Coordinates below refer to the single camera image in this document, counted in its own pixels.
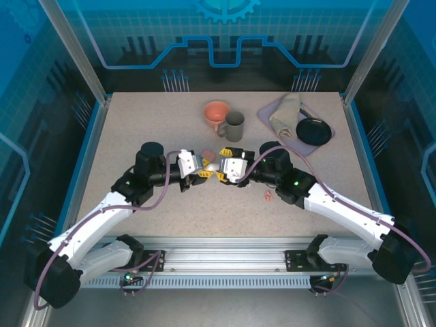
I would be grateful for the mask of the beige folded cloth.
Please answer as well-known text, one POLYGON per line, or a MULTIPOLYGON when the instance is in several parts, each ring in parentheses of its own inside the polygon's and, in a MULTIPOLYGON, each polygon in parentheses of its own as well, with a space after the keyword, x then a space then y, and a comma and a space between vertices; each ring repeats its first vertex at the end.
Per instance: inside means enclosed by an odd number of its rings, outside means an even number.
POLYGON ((296 140, 296 126, 300 114, 300 93, 288 93, 281 99, 269 121, 274 132, 283 139, 296 140))

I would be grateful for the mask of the black round plate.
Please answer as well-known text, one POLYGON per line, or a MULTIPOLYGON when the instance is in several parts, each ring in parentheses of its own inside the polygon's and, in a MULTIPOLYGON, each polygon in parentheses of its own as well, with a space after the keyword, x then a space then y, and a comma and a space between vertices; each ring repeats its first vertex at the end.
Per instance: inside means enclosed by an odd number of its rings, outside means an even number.
POLYGON ((317 118, 305 118, 296 126, 298 139, 311 146, 322 146, 332 138, 330 126, 317 118))

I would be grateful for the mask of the orange ceramic cup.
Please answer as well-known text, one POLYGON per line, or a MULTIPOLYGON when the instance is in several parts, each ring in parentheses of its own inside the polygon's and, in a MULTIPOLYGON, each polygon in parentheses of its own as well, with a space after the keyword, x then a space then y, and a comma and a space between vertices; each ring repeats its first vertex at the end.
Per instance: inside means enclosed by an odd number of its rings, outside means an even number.
POLYGON ((230 107, 223 101, 213 101, 205 105, 203 114, 206 122, 217 132, 218 127, 225 121, 226 115, 230 112, 230 107))

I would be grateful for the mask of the pink earbuds charging case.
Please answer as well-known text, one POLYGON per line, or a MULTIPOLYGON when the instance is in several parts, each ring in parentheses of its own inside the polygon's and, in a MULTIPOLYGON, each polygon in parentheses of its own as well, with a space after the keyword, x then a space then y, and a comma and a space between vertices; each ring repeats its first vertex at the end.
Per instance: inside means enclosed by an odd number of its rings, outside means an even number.
POLYGON ((219 169, 219 162, 217 161, 217 154, 210 149, 204 149, 201 152, 204 170, 216 172, 219 169))

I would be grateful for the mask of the aluminium frame post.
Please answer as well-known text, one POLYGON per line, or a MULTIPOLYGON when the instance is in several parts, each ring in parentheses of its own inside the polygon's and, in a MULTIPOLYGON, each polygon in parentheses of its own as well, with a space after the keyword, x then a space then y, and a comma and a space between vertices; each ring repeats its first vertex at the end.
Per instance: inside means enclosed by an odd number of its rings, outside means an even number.
POLYGON ((378 30, 373 36, 369 47, 365 51, 362 60, 358 64, 358 67, 356 68, 356 71, 354 72, 344 92, 343 104, 345 106, 351 106, 351 102, 354 100, 357 92, 359 91, 366 77, 369 75, 371 68, 386 45, 409 2, 410 0, 392 0, 392 3, 386 11, 378 30))
POLYGON ((108 96, 61 7, 56 0, 38 0, 38 2, 61 38, 93 96, 100 105, 106 106, 108 96))

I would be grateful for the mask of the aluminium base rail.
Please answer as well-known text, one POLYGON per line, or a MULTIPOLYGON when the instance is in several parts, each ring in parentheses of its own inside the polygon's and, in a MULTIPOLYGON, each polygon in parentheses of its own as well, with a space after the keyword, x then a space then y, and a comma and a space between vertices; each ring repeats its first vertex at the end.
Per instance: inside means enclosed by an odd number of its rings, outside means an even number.
POLYGON ((145 249, 166 252, 167 275, 284 275, 285 251, 305 250, 312 237, 138 236, 145 249))

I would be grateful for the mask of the lilac plastic tray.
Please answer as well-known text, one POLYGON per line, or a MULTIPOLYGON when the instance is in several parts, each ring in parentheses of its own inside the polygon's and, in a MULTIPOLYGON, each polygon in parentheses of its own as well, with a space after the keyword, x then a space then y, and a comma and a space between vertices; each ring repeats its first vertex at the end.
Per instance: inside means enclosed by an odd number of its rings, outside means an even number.
MULTIPOLYGON (((265 107, 259 109, 258 113, 257 113, 257 117, 259 118, 259 120, 261 120, 261 122, 263 122, 263 124, 265 124, 265 126, 269 130, 271 130, 272 133, 274 133, 274 135, 276 135, 276 137, 278 137, 279 141, 282 142, 284 145, 293 148, 294 150, 298 151, 300 154, 302 154, 304 156, 310 155, 311 153, 313 153, 316 149, 318 149, 321 146, 311 146, 309 144, 305 144, 304 142, 300 141, 298 138, 296 140, 289 140, 289 139, 280 138, 271 127, 269 118, 270 118, 271 114, 276 111, 277 106, 279 105, 283 96, 274 100, 273 102, 266 105, 265 107)), ((315 111, 313 111, 310 107, 308 107, 305 103, 303 103, 302 100, 301 100, 301 106, 304 106, 304 108, 307 111, 309 111, 311 114, 316 116, 317 119, 321 119, 321 120, 325 121, 318 114, 316 114, 315 111)), ((305 118, 306 117, 300 113, 299 117, 298 117, 298 122, 300 122, 301 120, 303 120, 305 118)), ((332 130, 332 138, 333 138, 334 137, 334 129, 332 127, 330 127, 330 128, 332 130)))

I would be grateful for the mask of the grey mug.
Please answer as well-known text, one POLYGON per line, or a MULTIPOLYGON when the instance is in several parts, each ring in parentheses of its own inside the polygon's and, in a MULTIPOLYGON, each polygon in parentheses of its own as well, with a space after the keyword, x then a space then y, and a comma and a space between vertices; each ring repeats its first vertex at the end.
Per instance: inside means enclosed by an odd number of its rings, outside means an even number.
POLYGON ((217 128, 217 135, 229 142, 239 142, 243 138, 245 116, 242 112, 232 111, 226 114, 224 122, 217 128))

